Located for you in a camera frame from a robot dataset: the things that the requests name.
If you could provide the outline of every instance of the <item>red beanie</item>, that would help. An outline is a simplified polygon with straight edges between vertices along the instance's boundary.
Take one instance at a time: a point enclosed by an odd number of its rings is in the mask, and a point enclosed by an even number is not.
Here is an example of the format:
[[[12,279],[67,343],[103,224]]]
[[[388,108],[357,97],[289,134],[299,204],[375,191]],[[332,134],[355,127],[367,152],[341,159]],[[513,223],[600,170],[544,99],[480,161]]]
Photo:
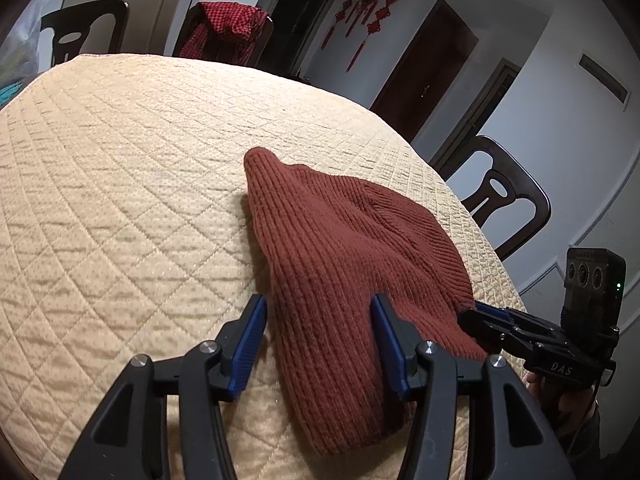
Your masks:
[[[270,268],[276,355],[319,454],[375,444],[408,418],[382,377],[369,314],[378,292],[425,338],[486,356],[456,322],[473,305],[471,283],[430,211],[366,180],[287,166],[265,148],[247,152],[244,170]]]

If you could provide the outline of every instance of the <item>plastic bag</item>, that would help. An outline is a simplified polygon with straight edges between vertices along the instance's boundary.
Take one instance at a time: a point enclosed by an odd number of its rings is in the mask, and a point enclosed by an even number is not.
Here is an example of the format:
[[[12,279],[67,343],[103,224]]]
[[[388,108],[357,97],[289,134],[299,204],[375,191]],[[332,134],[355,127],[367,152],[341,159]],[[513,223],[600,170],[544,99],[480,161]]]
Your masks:
[[[38,73],[40,19],[49,0],[31,0],[0,46],[0,88]]]

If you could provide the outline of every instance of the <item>chair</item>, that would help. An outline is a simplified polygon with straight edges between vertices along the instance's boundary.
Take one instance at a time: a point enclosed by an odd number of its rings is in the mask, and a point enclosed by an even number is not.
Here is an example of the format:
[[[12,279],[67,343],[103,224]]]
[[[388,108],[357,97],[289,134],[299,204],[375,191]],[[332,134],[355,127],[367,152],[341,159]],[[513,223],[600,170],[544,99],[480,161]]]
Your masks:
[[[495,252],[500,261],[506,260],[515,251],[531,240],[551,218],[551,203],[540,185],[500,144],[485,136],[475,136],[459,148],[456,153],[454,172],[475,152],[485,152],[493,159],[491,169],[486,172],[478,190],[462,201],[470,213],[476,208],[473,219],[482,227],[491,214],[501,207],[513,204],[517,198],[526,198],[536,207],[534,217]],[[500,195],[491,185],[497,180],[506,190]]]
[[[112,14],[116,19],[108,53],[117,54],[122,46],[124,29],[129,17],[129,6],[126,2],[122,0],[95,0],[54,10],[43,16],[40,30],[52,28],[54,31],[53,65],[73,59],[80,54],[80,49],[89,35],[92,23],[105,14]],[[79,32],[80,37],[68,43],[60,43],[61,38],[73,32]]]
[[[174,53],[172,57],[178,57],[180,51],[184,47],[184,44],[193,34],[193,31],[196,29],[199,23],[206,22],[206,17],[204,16],[204,10],[200,5],[194,5],[187,11],[187,15],[184,17],[184,21],[182,22],[182,27],[180,28],[180,32],[178,33],[178,39],[175,41]],[[273,21],[270,16],[267,16],[267,19],[264,22],[264,26],[262,27],[262,32],[260,34],[260,38],[258,38],[257,43],[255,44],[254,51],[249,56],[249,60],[247,61],[246,66],[254,68],[258,64],[258,60],[262,55],[264,48],[267,46],[267,42],[273,33]]]

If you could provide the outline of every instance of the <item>human hand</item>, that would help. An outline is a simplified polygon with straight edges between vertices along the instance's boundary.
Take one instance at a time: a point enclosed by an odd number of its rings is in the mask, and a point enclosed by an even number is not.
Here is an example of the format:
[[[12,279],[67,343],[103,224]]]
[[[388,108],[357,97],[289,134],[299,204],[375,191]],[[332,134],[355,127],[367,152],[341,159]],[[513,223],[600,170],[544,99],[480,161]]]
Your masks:
[[[527,390],[540,405],[542,378],[533,372],[527,372],[525,376]],[[596,410],[596,403],[590,406],[593,397],[593,388],[587,388],[579,392],[566,392],[562,394],[558,402],[558,411],[562,419],[566,419],[564,424],[556,430],[556,435],[560,438],[568,434],[575,433],[580,428],[582,420],[589,420]]]

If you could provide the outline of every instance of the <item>diamond stitching pattern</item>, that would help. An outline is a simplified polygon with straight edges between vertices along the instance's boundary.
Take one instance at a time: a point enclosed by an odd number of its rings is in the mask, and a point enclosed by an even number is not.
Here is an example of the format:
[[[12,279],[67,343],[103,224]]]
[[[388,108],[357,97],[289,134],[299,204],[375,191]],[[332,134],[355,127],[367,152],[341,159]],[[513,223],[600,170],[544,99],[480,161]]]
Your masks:
[[[468,213],[368,110],[245,68],[78,57],[0,112],[0,426],[41,480],[57,478],[132,354],[181,354],[236,318],[254,290],[268,291],[242,168],[256,145],[425,205],[460,250],[476,298],[522,308]],[[395,478],[406,430],[353,456],[311,455],[272,339],[267,330],[247,391],[223,413],[238,477]],[[451,478],[464,476],[467,417],[462,404]]]

